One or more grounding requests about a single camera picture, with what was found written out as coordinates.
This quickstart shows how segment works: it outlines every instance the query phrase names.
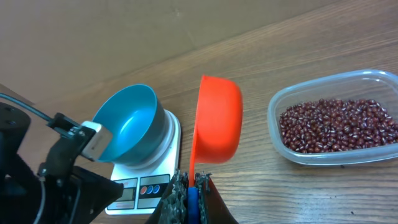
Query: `white kitchen scale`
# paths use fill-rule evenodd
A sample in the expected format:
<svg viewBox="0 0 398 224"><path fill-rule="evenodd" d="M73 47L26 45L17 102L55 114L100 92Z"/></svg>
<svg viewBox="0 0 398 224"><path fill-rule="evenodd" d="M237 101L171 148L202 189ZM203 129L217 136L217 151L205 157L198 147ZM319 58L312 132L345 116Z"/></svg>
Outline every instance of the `white kitchen scale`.
<svg viewBox="0 0 398 224"><path fill-rule="evenodd" d="M105 208L108 215L142 215L154 212L176 168L180 152L181 126L165 110L165 137L150 158L136 166L114 165L111 180L124 184L122 197Z"/></svg>

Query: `teal bowl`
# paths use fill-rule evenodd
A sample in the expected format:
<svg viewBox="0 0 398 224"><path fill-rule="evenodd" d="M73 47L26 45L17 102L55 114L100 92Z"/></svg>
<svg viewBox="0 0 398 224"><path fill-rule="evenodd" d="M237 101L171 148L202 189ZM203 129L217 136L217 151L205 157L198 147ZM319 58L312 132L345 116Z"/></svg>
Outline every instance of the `teal bowl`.
<svg viewBox="0 0 398 224"><path fill-rule="evenodd" d="M102 124L113 138L100 162L134 166L147 159L165 135L165 111L155 91L143 84L126 87L99 109L94 122Z"/></svg>

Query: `beige wall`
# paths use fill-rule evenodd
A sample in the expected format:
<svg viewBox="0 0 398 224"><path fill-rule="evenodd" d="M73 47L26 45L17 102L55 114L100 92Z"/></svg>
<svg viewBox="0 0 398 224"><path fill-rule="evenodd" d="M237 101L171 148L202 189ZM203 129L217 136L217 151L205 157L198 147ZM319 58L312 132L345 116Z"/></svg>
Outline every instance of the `beige wall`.
<svg viewBox="0 0 398 224"><path fill-rule="evenodd" d="M333 1L4 0L0 83L37 103Z"/></svg>

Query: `wooden tabletop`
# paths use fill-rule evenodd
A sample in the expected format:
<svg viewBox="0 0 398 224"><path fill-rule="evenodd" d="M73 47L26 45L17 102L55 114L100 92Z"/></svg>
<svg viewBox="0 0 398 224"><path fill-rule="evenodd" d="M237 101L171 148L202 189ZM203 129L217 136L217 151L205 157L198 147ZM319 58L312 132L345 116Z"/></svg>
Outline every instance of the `wooden tabletop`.
<svg viewBox="0 0 398 224"><path fill-rule="evenodd" d="M398 74L398 1L338 1L162 63L41 102L48 113L78 122L91 119L118 90L150 85L163 107L180 120L181 170L188 170L202 74L230 78L243 93L244 118L236 155L212 172L240 223L398 223L398 159L345 167L311 167L283 158L272 146L267 107L279 90L296 83L364 68ZM56 133L33 120L20 153L33 169ZM77 161L110 177L112 164ZM109 216L94 223L144 223L148 216Z"/></svg>

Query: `pile of beans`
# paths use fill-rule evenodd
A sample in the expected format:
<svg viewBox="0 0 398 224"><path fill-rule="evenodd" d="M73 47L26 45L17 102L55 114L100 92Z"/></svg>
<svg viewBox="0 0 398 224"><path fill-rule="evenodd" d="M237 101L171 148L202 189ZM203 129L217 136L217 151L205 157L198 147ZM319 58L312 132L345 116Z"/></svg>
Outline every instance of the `pile of beans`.
<svg viewBox="0 0 398 224"><path fill-rule="evenodd" d="M288 107L280 116L282 141L301 153L338 152L398 141L398 124L375 100L324 100Z"/></svg>

